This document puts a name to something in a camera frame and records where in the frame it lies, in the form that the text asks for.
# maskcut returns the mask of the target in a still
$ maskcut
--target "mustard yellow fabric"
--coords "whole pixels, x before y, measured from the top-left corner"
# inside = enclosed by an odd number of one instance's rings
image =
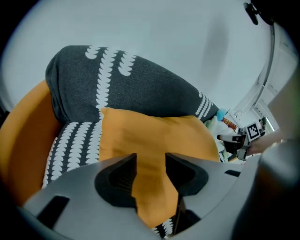
[[[166,152],[219,162],[213,137],[194,116],[157,118],[112,108],[101,111],[100,161],[137,153],[132,196],[138,216],[150,228],[176,213],[178,192],[165,172]]]
[[[0,177],[22,206],[42,187],[52,142],[61,129],[46,81],[33,88],[11,111],[0,129]]]

